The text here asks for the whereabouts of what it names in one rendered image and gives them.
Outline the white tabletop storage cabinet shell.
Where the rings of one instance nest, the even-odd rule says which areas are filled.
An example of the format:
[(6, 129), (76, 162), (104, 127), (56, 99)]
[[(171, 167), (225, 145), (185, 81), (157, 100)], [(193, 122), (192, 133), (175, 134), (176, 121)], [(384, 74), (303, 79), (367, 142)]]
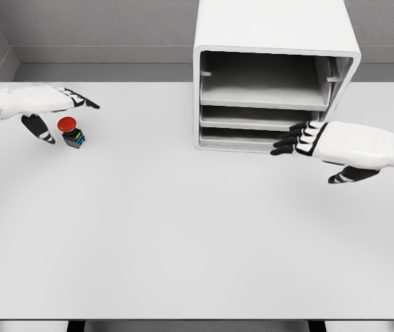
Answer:
[(202, 147), (202, 106), (319, 111), (315, 121), (330, 120), (360, 62), (344, 0), (199, 0), (195, 146), (256, 151)]

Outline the red button load switch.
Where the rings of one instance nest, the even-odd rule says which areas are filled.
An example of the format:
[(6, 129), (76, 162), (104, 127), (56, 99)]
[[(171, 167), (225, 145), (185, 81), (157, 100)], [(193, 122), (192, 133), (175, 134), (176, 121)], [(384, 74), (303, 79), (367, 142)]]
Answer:
[(70, 147), (79, 149), (85, 141), (85, 136), (76, 125), (77, 122), (72, 117), (63, 117), (57, 122), (57, 128), (62, 132), (65, 143)]

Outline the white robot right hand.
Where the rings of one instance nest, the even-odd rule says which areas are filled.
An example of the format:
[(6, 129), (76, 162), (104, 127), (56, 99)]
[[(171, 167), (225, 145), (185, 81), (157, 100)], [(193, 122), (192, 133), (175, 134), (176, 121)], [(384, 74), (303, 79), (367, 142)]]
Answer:
[(388, 167), (388, 144), (393, 134), (360, 124), (307, 121), (295, 124), (273, 144), (272, 156), (295, 154), (318, 158), (344, 168), (329, 184), (354, 183)]

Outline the shallow white cabinet drawer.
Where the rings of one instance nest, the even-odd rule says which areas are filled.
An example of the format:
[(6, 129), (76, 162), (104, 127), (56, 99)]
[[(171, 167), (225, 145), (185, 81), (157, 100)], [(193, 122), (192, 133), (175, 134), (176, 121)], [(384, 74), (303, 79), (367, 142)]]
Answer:
[(289, 131), (300, 122), (319, 120), (320, 115), (319, 111), (202, 106), (199, 122), (204, 128)]
[(220, 149), (270, 150), (283, 131), (204, 127), (199, 132), (202, 147)]

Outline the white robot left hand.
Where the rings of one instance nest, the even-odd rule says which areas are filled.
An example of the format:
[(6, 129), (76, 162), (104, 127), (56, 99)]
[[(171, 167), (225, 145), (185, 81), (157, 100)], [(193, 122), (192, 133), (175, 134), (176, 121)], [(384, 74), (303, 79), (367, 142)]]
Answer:
[(99, 109), (100, 106), (89, 98), (68, 88), (34, 86), (18, 90), (11, 115), (20, 115), (23, 125), (37, 138), (54, 145), (55, 139), (46, 123), (43, 113), (63, 112), (81, 106)]

